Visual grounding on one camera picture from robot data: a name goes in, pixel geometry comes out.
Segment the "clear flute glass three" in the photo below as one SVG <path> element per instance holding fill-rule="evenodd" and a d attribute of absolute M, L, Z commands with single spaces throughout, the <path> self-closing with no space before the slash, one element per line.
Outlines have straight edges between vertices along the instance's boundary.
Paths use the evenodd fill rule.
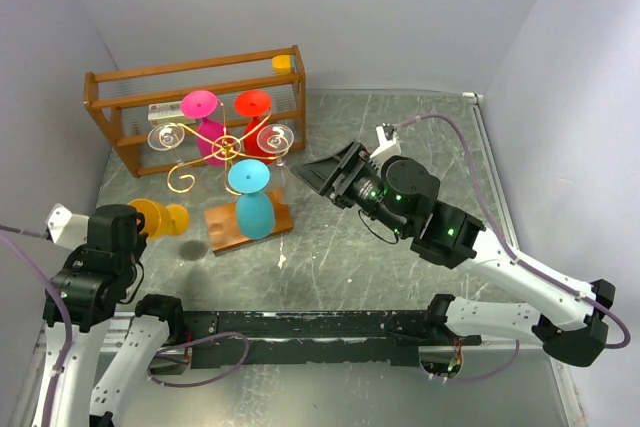
<path fill-rule="evenodd" d="M 147 135 L 148 146 L 161 153 L 172 153 L 176 165 L 183 165 L 184 161 L 179 152 L 179 147 L 185 138 L 184 128 L 176 123 L 167 123 L 155 126 Z"/>

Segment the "yellow plastic wine glass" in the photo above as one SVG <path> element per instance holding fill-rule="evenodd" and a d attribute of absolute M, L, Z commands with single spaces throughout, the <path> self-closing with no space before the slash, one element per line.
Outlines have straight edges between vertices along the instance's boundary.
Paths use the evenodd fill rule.
<path fill-rule="evenodd" d="M 189 228 L 189 212 L 180 204 L 165 205 L 150 199 L 135 199 L 128 205 L 144 216 L 142 232 L 149 240 L 180 236 Z"/>

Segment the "white red box on shelf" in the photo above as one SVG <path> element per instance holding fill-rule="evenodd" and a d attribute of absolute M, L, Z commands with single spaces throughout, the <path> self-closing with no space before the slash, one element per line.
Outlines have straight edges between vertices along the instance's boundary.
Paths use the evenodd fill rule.
<path fill-rule="evenodd" d="M 193 124 L 194 118 L 186 116 L 179 101 L 150 104 L 148 106 L 147 120 L 152 126 L 167 123 Z"/>

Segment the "blue plastic wine glass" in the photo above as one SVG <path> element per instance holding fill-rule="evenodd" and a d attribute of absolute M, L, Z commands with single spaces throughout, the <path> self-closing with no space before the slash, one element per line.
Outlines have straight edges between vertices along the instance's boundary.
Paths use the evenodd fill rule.
<path fill-rule="evenodd" d="M 251 240 L 269 236 L 275 228 L 274 207 L 264 192 L 270 181 L 269 168 L 259 160 L 242 160 L 230 169 L 227 180 L 239 193 L 235 219 L 240 232 Z"/>

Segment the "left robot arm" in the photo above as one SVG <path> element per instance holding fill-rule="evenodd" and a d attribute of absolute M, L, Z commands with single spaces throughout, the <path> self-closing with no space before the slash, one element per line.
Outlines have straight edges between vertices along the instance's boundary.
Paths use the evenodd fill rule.
<path fill-rule="evenodd" d="M 98 376 L 116 308 L 143 279 L 144 216 L 126 204 L 102 206 L 90 216 L 57 204 L 46 224 L 44 239 L 70 255 L 56 275 L 43 280 L 46 358 L 32 423 L 118 426 L 156 353 L 185 340 L 182 303 L 158 294 L 141 299 L 123 346 Z"/>

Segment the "clear flute glass one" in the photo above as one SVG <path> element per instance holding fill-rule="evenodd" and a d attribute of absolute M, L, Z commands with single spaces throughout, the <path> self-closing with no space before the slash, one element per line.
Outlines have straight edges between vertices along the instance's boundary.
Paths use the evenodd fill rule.
<path fill-rule="evenodd" d="M 292 187 L 289 168 L 286 165 L 275 166 L 271 171 L 271 180 L 275 199 L 283 205 L 290 205 Z"/>

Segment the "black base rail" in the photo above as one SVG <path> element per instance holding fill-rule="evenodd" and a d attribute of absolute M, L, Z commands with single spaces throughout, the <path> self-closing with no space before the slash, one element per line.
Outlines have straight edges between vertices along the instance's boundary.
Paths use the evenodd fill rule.
<path fill-rule="evenodd" d="M 247 337 L 209 340 L 190 349 L 190 366 L 389 363 L 417 366 L 420 354 L 454 346 L 455 334 L 430 321 L 426 310 L 187 311 L 178 336 L 196 340 L 215 334 Z"/>

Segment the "pink plastic wine glass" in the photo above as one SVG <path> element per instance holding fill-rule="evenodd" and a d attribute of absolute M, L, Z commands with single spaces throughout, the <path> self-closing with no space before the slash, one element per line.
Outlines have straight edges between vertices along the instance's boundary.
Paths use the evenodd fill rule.
<path fill-rule="evenodd" d="M 211 157 L 212 151 L 219 149 L 219 146 L 213 146 L 212 142 L 226 134 L 222 123 L 208 118 L 217 107 L 217 96 L 207 90 L 193 91 L 187 94 L 180 103 L 181 112 L 185 117 L 201 121 L 197 129 L 197 133 L 201 137 L 197 137 L 196 142 L 201 156 L 206 157 L 205 163 L 212 166 L 224 164 L 223 160 Z"/>

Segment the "red plastic wine glass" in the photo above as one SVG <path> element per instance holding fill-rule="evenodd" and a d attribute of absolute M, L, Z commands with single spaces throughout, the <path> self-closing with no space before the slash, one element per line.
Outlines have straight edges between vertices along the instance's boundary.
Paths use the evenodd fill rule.
<path fill-rule="evenodd" d="M 243 92 L 234 102 L 236 112 L 243 117 L 250 118 L 250 122 L 243 133 L 244 152 L 249 156 L 268 156 L 268 153 L 259 147 L 257 137 L 261 130 L 260 124 L 270 111 L 271 106 L 272 99 L 270 95 L 261 90 Z"/>

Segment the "yellow block on shelf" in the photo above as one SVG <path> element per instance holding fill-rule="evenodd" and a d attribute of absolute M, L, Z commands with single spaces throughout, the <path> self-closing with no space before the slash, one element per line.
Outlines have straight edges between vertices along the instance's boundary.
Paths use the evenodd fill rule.
<path fill-rule="evenodd" d="M 276 74 L 291 74 L 295 72 L 295 61 L 292 55 L 277 55 L 271 59 L 271 66 Z"/>

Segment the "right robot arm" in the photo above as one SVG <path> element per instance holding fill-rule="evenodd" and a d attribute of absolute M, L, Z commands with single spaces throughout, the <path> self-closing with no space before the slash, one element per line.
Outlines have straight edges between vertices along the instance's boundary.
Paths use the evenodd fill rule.
<path fill-rule="evenodd" d="M 393 155 L 377 166 L 362 144 L 352 142 L 291 172 L 335 206 L 356 206 L 395 240 L 410 240 L 420 259 L 483 275 L 516 297 L 514 303 L 496 303 L 435 295 L 421 329 L 431 342 L 460 347 L 483 336 L 527 341 L 576 367 L 591 366 L 604 351 L 608 326 L 601 310 L 612 305 L 614 286 L 579 281 L 509 251 L 480 219 L 440 201 L 439 179 L 419 162 Z"/>

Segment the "orange wooden shelf rack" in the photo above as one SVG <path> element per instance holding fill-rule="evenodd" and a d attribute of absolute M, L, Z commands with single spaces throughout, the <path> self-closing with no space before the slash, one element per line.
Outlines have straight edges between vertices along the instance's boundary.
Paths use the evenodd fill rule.
<path fill-rule="evenodd" d="M 292 55 L 295 72 L 276 74 L 271 59 Z M 307 144 L 306 70 L 298 46 L 227 55 L 171 64 L 88 72 L 84 78 L 84 106 L 128 171 L 135 177 L 165 173 L 171 164 L 147 164 L 147 120 L 150 104 L 180 101 L 196 90 L 218 96 L 223 105 L 212 116 L 229 129 L 246 126 L 250 119 L 233 111 L 235 98 L 249 90 L 272 96 L 272 122 L 294 129 L 293 147 Z"/>

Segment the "clear flute glass two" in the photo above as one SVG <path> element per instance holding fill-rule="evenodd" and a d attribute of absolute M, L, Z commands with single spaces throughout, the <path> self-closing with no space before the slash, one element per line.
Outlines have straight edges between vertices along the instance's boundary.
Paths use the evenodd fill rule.
<path fill-rule="evenodd" d="M 277 166 L 285 165 L 285 156 L 294 143 L 294 132 L 284 124 L 269 124 L 262 127 L 257 135 L 257 145 L 263 157 L 273 160 Z"/>

